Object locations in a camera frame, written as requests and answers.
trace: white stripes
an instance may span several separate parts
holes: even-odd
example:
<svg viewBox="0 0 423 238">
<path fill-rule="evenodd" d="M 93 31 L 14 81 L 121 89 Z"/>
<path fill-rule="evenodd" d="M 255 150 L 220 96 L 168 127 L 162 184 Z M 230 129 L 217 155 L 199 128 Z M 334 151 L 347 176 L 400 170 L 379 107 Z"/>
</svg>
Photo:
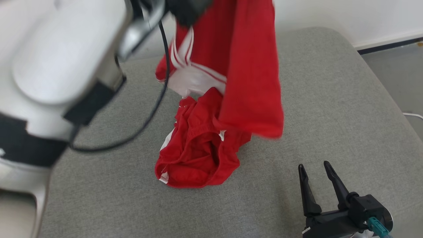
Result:
<svg viewBox="0 0 423 238">
<path fill-rule="evenodd" d="M 226 132 L 226 130 L 221 130 L 220 133 L 219 133 L 220 139 L 222 141 L 225 141 L 225 132 Z"/>
<path fill-rule="evenodd" d="M 165 184 L 167 184 L 169 182 L 169 174 L 167 172 L 166 173 L 163 173 L 160 176 L 159 180 L 162 181 L 162 182 L 164 182 Z"/>
<path fill-rule="evenodd" d="M 170 142 L 170 139 L 172 138 L 172 134 L 173 134 L 173 131 L 175 130 L 175 128 L 169 133 L 169 135 L 168 136 L 166 136 L 166 139 L 165 139 L 165 141 L 164 141 L 164 143 L 163 143 L 163 145 L 162 145 L 162 147 L 160 148 L 160 150 L 162 150 L 162 149 L 164 149 L 166 146 L 168 146 L 168 144 L 169 144 L 169 142 Z"/>
<path fill-rule="evenodd" d="M 223 84 L 226 84 L 227 79 L 224 75 L 218 73 L 217 71 L 206 67 L 201 64 L 197 64 L 191 61 L 192 56 L 192 50 L 194 47 L 194 30 L 193 28 L 190 28 L 187 32 L 187 35 L 185 36 L 183 42 L 181 43 L 179 49 L 176 48 L 176 39 L 174 38 L 172 43 L 170 44 L 170 60 L 174 67 L 177 69 L 177 71 L 185 68 L 194 67 L 198 69 L 199 71 L 202 71 L 205 77 L 202 78 L 211 78 L 213 80 L 220 81 Z M 184 75 L 186 74 L 173 74 L 171 78 L 173 78 L 171 81 L 175 82 L 174 79 L 177 77 L 177 75 Z"/>
</svg>

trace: gray upholstered surface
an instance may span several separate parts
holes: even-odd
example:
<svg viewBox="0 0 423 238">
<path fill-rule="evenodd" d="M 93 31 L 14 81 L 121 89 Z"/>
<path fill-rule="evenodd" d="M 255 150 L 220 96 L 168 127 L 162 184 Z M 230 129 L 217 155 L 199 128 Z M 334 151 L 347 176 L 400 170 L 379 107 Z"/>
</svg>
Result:
<svg viewBox="0 0 423 238">
<path fill-rule="evenodd" d="M 66 153 L 52 178 L 41 237 L 301 237 L 299 163 L 323 210 L 336 209 L 324 160 L 350 191 L 371 193 L 391 211 L 394 235 L 417 237 L 408 229 L 423 223 L 423 143 L 399 108 L 340 34 L 314 28 L 278 41 L 286 114 L 280 141 L 253 138 L 223 185 L 169 188 L 154 176 L 179 101 L 169 92 L 132 144 L 100 155 Z M 141 124 L 161 87 L 156 63 L 123 66 L 128 85 L 79 143 L 110 142 Z"/>
</svg>

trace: white cable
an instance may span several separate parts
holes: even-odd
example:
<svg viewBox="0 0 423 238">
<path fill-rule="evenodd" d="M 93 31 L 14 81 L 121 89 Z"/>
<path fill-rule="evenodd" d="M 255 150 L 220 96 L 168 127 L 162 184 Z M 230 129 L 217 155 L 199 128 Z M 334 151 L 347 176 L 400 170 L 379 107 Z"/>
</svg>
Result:
<svg viewBox="0 0 423 238">
<path fill-rule="evenodd" d="M 419 114 L 405 113 L 405 112 L 403 112 L 403 114 L 404 114 L 404 116 L 416 116 L 416 117 L 418 117 L 418 118 L 420 118 L 420 119 L 423 120 L 423 116 L 422 115 L 419 115 Z"/>
</svg>

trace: floor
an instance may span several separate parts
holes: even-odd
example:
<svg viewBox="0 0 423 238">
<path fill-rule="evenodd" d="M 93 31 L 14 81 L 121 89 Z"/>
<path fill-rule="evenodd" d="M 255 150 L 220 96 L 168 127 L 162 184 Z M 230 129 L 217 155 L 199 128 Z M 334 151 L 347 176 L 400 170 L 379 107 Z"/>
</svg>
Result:
<svg viewBox="0 0 423 238">
<path fill-rule="evenodd" d="M 362 57 L 403 112 L 423 116 L 423 42 Z M 423 120 L 407 119 L 423 140 Z"/>
</svg>

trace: red cloth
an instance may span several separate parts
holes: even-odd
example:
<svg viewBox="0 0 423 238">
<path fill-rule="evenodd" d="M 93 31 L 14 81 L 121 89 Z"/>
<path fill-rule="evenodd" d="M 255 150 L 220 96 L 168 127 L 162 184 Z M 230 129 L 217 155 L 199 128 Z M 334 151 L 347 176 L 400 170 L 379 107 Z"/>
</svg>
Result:
<svg viewBox="0 0 423 238">
<path fill-rule="evenodd" d="M 216 87 L 224 98 L 218 120 L 279 138 L 283 112 L 272 0 L 215 0 L 190 29 L 177 25 L 170 46 L 169 87 L 183 97 Z M 156 77 L 165 79 L 161 60 Z"/>
<path fill-rule="evenodd" d="M 222 184 L 239 167 L 238 149 L 251 133 L 220 128 L 222 95 L 211 88 L 196 102 L 179 103 L 175 129 L 166 138 L 156 164 L 157 179 L 176 188 Z"/>
</svg>

